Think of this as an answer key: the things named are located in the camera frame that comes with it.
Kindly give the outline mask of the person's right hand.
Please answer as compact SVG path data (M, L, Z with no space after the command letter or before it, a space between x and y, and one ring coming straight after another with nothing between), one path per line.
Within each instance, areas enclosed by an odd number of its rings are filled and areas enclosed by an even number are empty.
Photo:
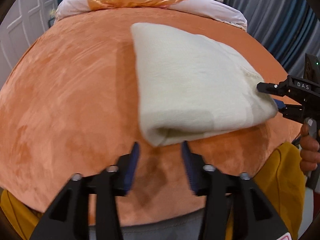
M319 164L319 143L309 135L309 127L304 124L300 130L300 169L304 174L317 169Z

